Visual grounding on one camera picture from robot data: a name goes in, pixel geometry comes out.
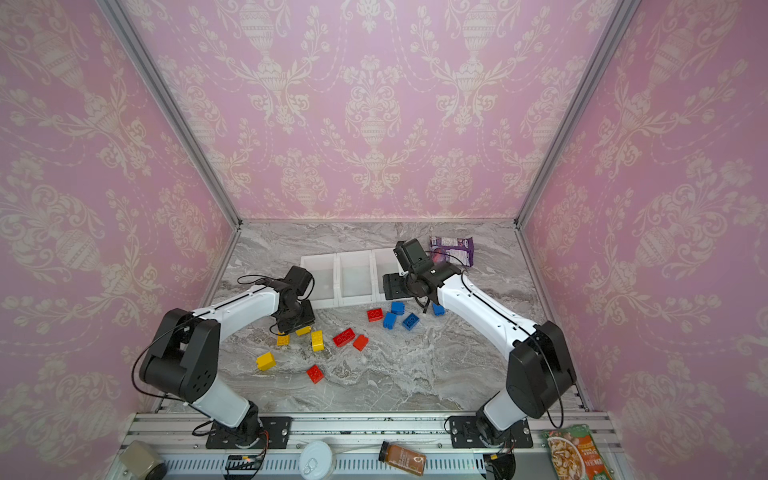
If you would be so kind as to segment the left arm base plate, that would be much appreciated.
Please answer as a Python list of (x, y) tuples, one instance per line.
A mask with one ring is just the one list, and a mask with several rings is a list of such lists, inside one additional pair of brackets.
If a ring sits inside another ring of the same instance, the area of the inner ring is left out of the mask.
[(284, 450), (290, 437), (293, 418), (290, 416), (262, 416), (261, 430), (252, 439), (236, 435), (231, 429), (214, 423), (205, 446), (210, 450), (256, 449)]

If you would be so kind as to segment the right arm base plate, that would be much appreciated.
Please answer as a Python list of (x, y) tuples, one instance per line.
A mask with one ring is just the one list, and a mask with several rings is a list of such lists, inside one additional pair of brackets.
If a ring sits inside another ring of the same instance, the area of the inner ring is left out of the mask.
[(447, 419), (447, 431), (454, 448), (528, 449), (533, 447), (531, 429), (526, 419), (505, 430), (498, 430), (488, 420), (476, 416), (455, 415)]

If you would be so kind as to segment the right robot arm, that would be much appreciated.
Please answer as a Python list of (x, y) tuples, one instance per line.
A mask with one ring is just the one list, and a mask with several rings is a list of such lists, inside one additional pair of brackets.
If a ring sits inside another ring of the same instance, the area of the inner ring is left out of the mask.
[(498, 393), (476, 412), (480, 438), (496, 446), (529, 418), (539, 419), (577, 380), (563, 331), (555, 323), (538, 324), (522, 317), (474, 285), (454, 264), (441, 262), (416, 274), (382, 276), (388, 300), (427, 298), (466, 321), (507, 361)]

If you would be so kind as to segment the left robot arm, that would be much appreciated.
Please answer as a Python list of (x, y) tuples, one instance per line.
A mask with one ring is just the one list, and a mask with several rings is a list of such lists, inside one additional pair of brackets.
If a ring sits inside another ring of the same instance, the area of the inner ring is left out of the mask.
[(168, 311), (134, 364), (138, 379), (207, 416), (216, 432), (249, 448), (264, 437), (258, 407), (218, 377), (221, 343), (252, 323), (271, 318), (281, 334), (314, 323), (313, 279), (261, 278), (248, 290), (193, 311)]

